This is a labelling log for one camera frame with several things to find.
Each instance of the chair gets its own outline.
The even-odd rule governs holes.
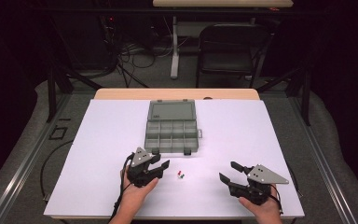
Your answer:
[[[255,71],[263,48],[270,38],[265,26],[258,24],[216,24],[200,33],[196,87],[201,75],[251,76],[249,88],[255,81]]]

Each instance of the white paper sheet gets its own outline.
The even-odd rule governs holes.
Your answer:
[[[110,217],[119,194],[119,171],[144,147],[149,101],[92,100],[45,211],[51,217]],[[162,154],[170,160],[138,218],[244,218],[253,215],[229,195],[219,173],[246,185],[230,167],[263,164],[290,181],[278,185],[283,217],[303,217],[269,114],[262,101],[196,101],[203,136],[197,153]],[[177,173],[185,174],[183,179]]]

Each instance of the person's right hand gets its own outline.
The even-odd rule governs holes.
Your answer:
[[[271,187],[271,195],[277,197],[277,191]],[[277,202],[268,197],[267,201],[261,205],[251,203],[246,198],[240,197],[240,203],[251,211],[259,224],[282,224],[281,214]]]

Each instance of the hand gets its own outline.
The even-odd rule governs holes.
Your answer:
[[[271,187],[271,195],[277,197],[277,191]],[[281,214],[277,202],[268,197],[267,201],[261,205],[251,203],[246,198],[240,197],[240,203],[251,211],[259,224],[282,224]]]
[[[131,184],[130,180],[127,178],[127,170],[126,168],[124,174],[124,182],[123,188],[125,189],[123,192],[123,196],[121,199],[120,207],[118,208],[117,214],[112,218],[109,224],[114,223],[131,223],[133,217],[135,217],[138,210],[141,208],[147,194],[152,191],[152,189],[157,185],[158,178],[154,178],[150,183],[142,188],[135,187]]]

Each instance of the gray plastic organizer box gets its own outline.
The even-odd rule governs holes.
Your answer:
[[[191,155],[198,148],[194,100],[150,102],[145,136],[147,152]]]

